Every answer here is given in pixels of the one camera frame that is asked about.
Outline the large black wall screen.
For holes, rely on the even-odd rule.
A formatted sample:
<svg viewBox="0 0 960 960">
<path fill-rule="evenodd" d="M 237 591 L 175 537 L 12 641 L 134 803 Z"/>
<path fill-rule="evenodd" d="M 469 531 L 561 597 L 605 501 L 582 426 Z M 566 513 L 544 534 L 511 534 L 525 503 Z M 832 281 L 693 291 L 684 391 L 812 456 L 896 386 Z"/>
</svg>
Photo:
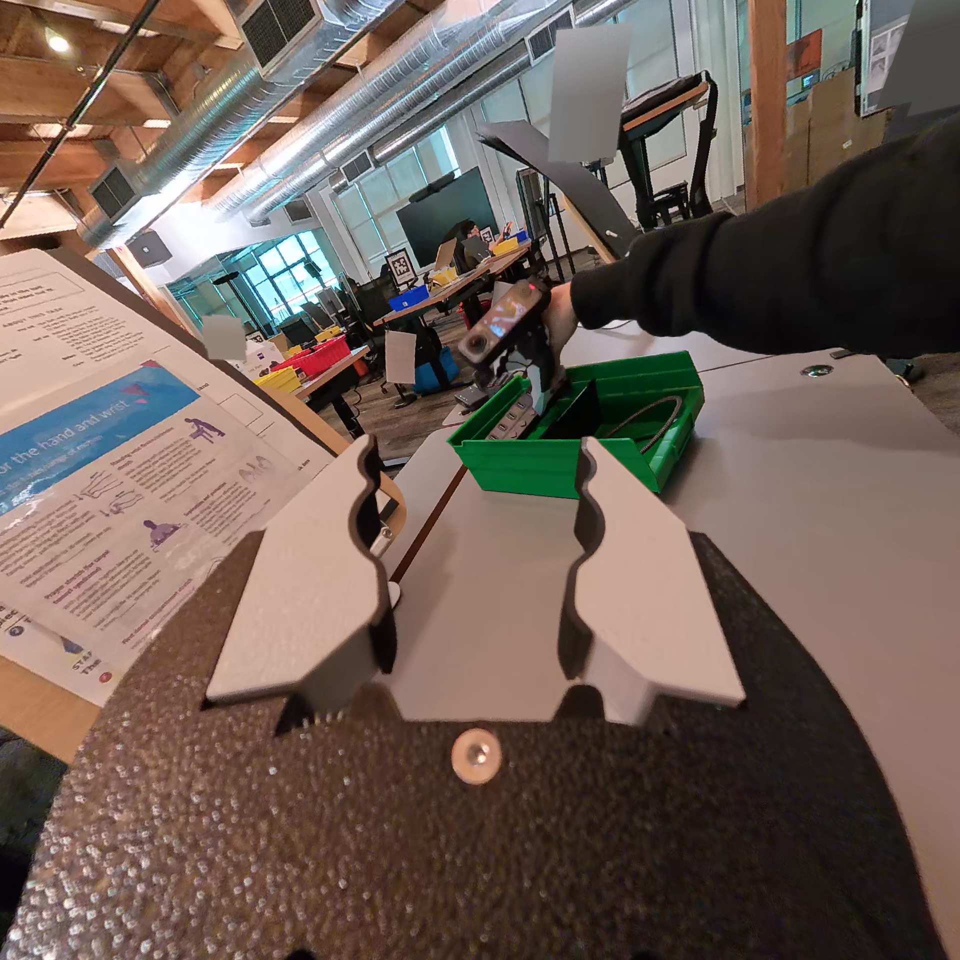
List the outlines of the large black wall screen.
<svg viewBox="0 0 960 960">
<path fill-rule="evenodd" d="M 480 230 L 500 230 L 478 167 L 462 173 L 438 191 L 411 201 L 397 218 L 414 259 L 421 267 L 434 263 L 440 246 L 469 221 Z"/>
</svg>

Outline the computer monitor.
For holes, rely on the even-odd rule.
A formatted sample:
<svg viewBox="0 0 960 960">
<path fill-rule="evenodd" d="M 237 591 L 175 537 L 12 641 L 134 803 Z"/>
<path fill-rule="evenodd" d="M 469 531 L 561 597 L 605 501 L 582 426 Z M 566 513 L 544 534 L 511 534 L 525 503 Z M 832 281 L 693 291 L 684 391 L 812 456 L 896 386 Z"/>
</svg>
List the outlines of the computer monitor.
<svg viewBox="0 0 960 960">
<path fill-rule="evenodd" d="M 858 1 L 854 34 L 854 106 L 860 118 L 877 113 L 882 90 L 914 1 Z"/>
</svg>

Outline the person's right hand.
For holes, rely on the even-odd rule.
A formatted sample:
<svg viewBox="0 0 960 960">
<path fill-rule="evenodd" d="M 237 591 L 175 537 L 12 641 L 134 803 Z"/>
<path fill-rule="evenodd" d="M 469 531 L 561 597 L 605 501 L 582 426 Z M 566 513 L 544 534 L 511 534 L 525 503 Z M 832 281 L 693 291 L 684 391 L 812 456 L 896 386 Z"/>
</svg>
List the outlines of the person's right hand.
<svg viewBox="0 0 960 960">
<path fill-rule="evenodd" d="M 541 323 L 556 361 L 560 361 L 564 347 L 570 342 L 579 325 L 571 300 L 571 287 L 571 282 L 554 286 L 550 291 L 549 302 L 541 314 Z"/>
</svg>

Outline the green plastic bin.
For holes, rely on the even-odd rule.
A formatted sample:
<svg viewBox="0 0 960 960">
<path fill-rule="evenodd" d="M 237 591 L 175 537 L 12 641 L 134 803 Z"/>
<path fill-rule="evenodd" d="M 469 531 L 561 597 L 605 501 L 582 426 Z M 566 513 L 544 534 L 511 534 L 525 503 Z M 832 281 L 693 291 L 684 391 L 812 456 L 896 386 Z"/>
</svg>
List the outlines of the green plastic bin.
<svg viewBox="0 0 960 960">
<path fill-rule="evenodd" d="M 589 437 L 598 440 L 647 489 L 662 494 L 693 436 L 705 400 L 690 353 L 682 350 L 573 366 L 565 374 L 551 405 L 568 384 L 595 379 L 603 419 Z M 484 491 L 576 499 L 575 474 L 581 441 L 587 437 L 535 439 L 540 418 L 522 439 L 483 439 L 527 390 L 524 377 L 512 376 L 455 431 L 449 444 Z"/>
</svg>

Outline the red ribbed bin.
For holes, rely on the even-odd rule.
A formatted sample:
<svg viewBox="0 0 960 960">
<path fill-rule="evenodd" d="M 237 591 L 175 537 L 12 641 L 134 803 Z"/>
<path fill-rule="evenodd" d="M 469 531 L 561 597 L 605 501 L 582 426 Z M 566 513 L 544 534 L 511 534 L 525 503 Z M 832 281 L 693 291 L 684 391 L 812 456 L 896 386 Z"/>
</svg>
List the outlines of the red ribbed bin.
<svg viewBox="0 0 960 960">
<path fill-rule="evenodd" d="M 274 372 L 293 369 L 302 379 L 316 378 L 336 363 L 349 359 L 351 355 L 352 349 L 347 338 L 341 335 L 319 342 L 312 348 L 292 353 L 285 361 L 272 365 L 270 370 Z"/>
</svg>

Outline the person's right forearm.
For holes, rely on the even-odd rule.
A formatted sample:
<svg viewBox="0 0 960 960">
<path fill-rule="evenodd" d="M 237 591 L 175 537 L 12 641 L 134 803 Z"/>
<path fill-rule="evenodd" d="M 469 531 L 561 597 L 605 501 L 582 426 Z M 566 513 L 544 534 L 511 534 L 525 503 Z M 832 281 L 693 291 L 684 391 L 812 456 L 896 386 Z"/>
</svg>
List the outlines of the person's right forearm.
<svg viewBox="0 0 960 960">
<path fill-rule="evenodd" d="M 767 355 L 957 353 L 958 113 L 748 213 L 643 234 L 571 283 L 589 330 L 626 320 Z"/>
</svg>

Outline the white card sheet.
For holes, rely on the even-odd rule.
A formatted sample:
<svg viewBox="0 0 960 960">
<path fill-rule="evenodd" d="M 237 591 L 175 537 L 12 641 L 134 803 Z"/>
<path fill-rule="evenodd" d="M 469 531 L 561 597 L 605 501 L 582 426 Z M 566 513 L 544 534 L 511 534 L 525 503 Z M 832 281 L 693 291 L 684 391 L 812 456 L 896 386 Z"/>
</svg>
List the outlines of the white card sheet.
<svg viewBox="0 0 960 960">
<path fill-rule="evenodd" d="M 401 330 L 388 329 L 385 334 L 384 348 L 387 382 L 394 385 L 415 385 L 417 336 Z"/>
</svg>

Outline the wooden standing desk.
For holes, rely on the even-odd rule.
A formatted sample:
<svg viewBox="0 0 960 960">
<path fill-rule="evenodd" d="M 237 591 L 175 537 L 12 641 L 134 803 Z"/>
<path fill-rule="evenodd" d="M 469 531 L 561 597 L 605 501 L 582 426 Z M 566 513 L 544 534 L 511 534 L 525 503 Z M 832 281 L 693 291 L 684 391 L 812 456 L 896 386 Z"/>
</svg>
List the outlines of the wooden standing desk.
<svg viewBox="0 0 960 960">
<path fill-rule="evenodd" d="M 618 151 L 633 187 L 639 226 L 645 231 L 670 226 L 673 211 L 682 220 L 713 213 L 706 186 L 707 166 L 716 136 L 717 84 L 708 70 L 675 78 L 624 103 L 619 123 Z M 655 192 L 647 141 L 687 111 L 705 109 L 689 181 Z"/>
</svg>

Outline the wooden post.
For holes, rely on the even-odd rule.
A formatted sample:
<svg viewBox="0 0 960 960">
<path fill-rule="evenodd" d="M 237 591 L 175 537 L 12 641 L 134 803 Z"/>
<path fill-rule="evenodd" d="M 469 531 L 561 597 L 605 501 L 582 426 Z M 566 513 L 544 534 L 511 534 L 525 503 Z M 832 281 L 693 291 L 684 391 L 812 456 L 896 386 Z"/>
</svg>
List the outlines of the wooden post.
<svg viewBox="0 0 960 960">
<path fill-rule="evenodd" d="M 753 205 L 780 197 L 786 182 L 786 1 L 748 1 L 750 171 Z"/>
</svg>

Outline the dark display on stand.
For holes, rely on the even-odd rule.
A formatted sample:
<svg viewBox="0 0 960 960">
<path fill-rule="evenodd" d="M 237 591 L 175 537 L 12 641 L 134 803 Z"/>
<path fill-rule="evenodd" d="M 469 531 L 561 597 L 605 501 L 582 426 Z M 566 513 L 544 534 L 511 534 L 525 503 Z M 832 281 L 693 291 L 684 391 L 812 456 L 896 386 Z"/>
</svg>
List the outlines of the dark display on stand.
<svg viewBox="0 0 960 960">
<path fill-rule="evenodd" d="M 516 171 L 514 179 L 528 239 L 541 242 L 550 234 L 549 198 L 544 177 L 531 167 L 523 167 Z"/>
</svg>

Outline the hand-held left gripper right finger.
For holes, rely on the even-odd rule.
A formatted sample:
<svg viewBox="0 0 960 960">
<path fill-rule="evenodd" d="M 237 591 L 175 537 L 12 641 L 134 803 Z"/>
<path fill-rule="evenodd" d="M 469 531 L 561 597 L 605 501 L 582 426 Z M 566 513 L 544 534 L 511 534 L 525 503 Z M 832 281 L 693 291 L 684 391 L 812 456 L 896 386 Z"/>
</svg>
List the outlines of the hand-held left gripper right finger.
<svg viewBox="0 0 960 960">
<path fill-rule="evenodd" d="M 738 707 L 746 692 L 687 525 L 594 437 L 581 440 L 558 662 L 606 721 L 641 727 L 669 697 Z"/>
</svg>

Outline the brown cardboard box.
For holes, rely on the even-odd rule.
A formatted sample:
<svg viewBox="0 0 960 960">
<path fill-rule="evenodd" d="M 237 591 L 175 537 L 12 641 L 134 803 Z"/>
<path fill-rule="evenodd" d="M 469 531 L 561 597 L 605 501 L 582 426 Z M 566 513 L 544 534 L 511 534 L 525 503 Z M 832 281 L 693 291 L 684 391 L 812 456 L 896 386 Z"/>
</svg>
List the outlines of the brown cardboard box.
<svg viewBox="0 0 960 960">
<path fill-rule="evenodd" d="M 858 73 L 849 68 L 813 85 L 785 112 L 784 192 L 812 186 L 842 163 L 882 144 L 893 108 L 860 116 Z"/>
</svg>

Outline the black curved panel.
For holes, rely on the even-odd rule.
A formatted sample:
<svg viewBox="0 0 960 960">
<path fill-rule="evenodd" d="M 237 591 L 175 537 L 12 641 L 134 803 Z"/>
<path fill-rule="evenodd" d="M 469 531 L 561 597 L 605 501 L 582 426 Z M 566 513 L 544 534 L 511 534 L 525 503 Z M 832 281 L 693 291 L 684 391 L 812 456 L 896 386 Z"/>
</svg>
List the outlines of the black curved panel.
<svg viewBox="0 0 960 960">
<path fill-rule="evenodd" d="M 542 174 L 565 200 L 606 263 L 626 258 L 640 235 L 610 189 L 582 164 L 549 159 L 549 139 L 527 121 L 479 123 L 475 138 L 486 147 Z"/>
</svg>

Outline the silver multi-port usb hub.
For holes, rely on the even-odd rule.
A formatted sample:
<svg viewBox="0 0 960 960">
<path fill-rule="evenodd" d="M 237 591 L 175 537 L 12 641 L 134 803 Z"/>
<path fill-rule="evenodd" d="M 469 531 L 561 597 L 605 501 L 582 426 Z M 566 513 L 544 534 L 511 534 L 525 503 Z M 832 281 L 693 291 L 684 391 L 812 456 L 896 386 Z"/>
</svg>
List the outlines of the silver multi-port usb hub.
<svg viewBox="0 0 960 960">
<path fill-rule="evenodd" d="M 483 437 L 485 441 L 521 440 L 541 418 L 532 390 L 525 390 L 504 411 Z"/>
</svg>

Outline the black bin divider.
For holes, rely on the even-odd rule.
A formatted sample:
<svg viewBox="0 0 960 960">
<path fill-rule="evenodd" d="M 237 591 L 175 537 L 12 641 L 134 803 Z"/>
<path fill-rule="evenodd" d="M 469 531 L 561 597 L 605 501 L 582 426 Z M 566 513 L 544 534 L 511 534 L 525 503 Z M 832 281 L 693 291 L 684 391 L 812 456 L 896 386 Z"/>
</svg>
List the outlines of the black bin divider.
<svg viewBox="0 0 960 960">
<path fill-rule="evenodd" d="M 567 384 L 562 395 L 544 412 L 533 439 L 580 441 L 594 436 L 602 420 L 596 380 Z"/>
</svg>

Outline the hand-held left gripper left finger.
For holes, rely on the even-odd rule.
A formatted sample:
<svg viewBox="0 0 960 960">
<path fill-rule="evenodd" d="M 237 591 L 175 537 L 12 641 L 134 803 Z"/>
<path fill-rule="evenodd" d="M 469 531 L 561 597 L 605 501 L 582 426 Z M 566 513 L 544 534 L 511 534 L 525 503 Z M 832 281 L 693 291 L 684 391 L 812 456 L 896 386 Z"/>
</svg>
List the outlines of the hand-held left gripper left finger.
<svg viewBox="0 0 960 960">
<path fill-rule="evenodd" d="M 377 440 L 364 435 L 269 521 L 207 701 L 294 695 L 332 714 L 392 674 L 400 590 L 382 562 L 393 534 L 379 515 L 380 486 Z"/>
</svg>

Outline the silver round ventilation duct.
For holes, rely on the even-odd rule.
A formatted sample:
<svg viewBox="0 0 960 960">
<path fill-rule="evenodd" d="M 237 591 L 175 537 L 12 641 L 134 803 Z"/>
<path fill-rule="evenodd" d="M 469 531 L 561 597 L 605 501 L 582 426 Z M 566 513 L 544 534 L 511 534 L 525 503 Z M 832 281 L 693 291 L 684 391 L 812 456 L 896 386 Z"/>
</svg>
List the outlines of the silver round ventilation duct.
<svg viewBox="0 0 960 960">
<path fill-rule="evenodd" d="M 475 80 L 510 80 L 547 55 L 551 28 L 601 23 L 630 2 L 444 2 L 248 163 L 202 207 L 259 224 L 372 149 L 377 165 L 435 130 Z"/>
</svg>

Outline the blue bag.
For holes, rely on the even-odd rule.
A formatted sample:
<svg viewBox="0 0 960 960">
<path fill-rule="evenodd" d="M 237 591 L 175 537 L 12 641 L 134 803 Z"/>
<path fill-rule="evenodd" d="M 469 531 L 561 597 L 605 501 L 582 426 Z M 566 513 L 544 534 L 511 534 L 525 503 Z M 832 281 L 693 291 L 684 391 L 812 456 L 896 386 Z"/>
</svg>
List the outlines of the blue bag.
<svg viewBox="0 0 960 960">
<path fill-rule="evenodd" d="M 438 368 L 443 370 L 446 386 L 438 379 Z M 414 355 L 414 392 L 418 395 L 429 395 L 447 390 L 460 376 L 460 372 L 460 367 L 449 346 L 444 345 L 438 351 L 435 362 L 432 362 L 427 353 L 418 347 Z"/>
</svg>

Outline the white instruction sheet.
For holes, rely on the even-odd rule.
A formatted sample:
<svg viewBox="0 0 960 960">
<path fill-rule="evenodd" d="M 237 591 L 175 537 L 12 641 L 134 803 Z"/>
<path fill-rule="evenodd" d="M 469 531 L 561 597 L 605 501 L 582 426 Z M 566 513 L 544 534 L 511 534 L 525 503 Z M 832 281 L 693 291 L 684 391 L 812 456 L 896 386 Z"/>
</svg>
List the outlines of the white instruction sheet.
<svg viewBox="0 0 960 960">
<path fill-rule="evenodd" d="M 334 459 L 283 417 L 230 392 L 230 380 L 224 386 L 201 382 L 199 374 L 188 372 L 191 355 L 178 342 L 46 252 L 2 258 L 1 308 L 1 421 L 19 411 L 31 417 L 58 391 L 82 393 L 93 379 L 104 382 L 155 359 L 285 453 L 306 475 L 302 489 Z M 48 630 L 2 601 L 2 655 L 97 707 L 154 636 L 127 663 Z"/>
</svg>

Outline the instruction sheet on wooden stand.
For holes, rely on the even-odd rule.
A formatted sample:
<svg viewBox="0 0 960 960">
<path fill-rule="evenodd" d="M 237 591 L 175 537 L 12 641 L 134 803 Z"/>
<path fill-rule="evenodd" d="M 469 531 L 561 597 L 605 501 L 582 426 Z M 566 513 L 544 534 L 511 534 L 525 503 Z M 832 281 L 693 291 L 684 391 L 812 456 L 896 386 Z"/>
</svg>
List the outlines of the instruction sheet on wooden stand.
<svg viewBox="0 0 960 960">
<path fill-rule="evenodd" d="M 253 404 L 270 409 L 332 458 L 341 456 L 351 445 L 293 393 L 261 388 L 231 364 L 210 361 L 202 343 L 189 331 L 108 276 L 92 260 L 67 247 L 49 250 L 47 255 L 152 329 L 161 331 L 168 341 L 179 343 L 191 355 L 188 373 L 199 375 L 200 382 L 223 387 L 229 380 L 233 384 L 231 393 L 243 394 Z M 6 655 L 1 657 L 1 688 L 2 727 L 62 762 L 73 762 L 100 707 Z"/>
</svg>

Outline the ceiling air vent box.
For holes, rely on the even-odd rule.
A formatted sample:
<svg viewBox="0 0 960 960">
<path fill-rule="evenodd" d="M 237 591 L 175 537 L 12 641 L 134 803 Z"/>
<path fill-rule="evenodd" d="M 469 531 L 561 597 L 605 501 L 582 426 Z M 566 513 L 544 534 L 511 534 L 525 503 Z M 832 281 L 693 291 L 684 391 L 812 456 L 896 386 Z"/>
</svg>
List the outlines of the ceiling air vent box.
<svg viewBox="0 0 960 960">
<path fill-rule="evenodd" d="M 235 22 L 265 76 L 323 22 L 323 14 L 319 3 L 313 1 L 253 1 L 238 12 Z"/>
</svg>

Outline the long wooden desk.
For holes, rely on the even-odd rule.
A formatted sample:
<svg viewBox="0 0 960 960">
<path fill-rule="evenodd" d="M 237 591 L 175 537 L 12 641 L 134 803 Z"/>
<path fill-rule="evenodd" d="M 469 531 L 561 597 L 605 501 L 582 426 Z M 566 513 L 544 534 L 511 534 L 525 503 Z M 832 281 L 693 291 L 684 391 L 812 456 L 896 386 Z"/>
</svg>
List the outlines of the long wooden desk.
<svg viewBox="0 0 960 960">
<path fill-rule="evenodd" d="M 476 301 L 481 286 L 488 279 L 500 276 L 515 264 L 527 258 L 534 247 L 531 240 L 508 250 L 498 256 L 486 259 L 474 270 L 459 276 L 455 281 L 439 287 L 426 299 L 403 309 L 394 310 L 373 322 L 376 329 L 387 330 L 391 325 L 407 323 L 412 325 L 416 321 L 414 332 L 418 343 L 422 343 L 424 354 L 429 358 L 436 358 L 439 350 L 430 339 L 427 326 L 424 323 L 426 313 L 432 308 L 449 310 L 461 306 L 465 302 Z"/>
<path fill-rule="evenodd" d="M 380 352 L 371 352 L 367 346 L 353 350 L 348 358 L 337 361 L 329 369 L 306 380 L 294 397 L 311 411 L 320 414 L 331 407 L 342 424 L 346 435 L 355 440 L 364 434 L 354 406 L 347 394 L 357 392 L 367 376 L 381 377 L 383 363 Z"/>
</svg>

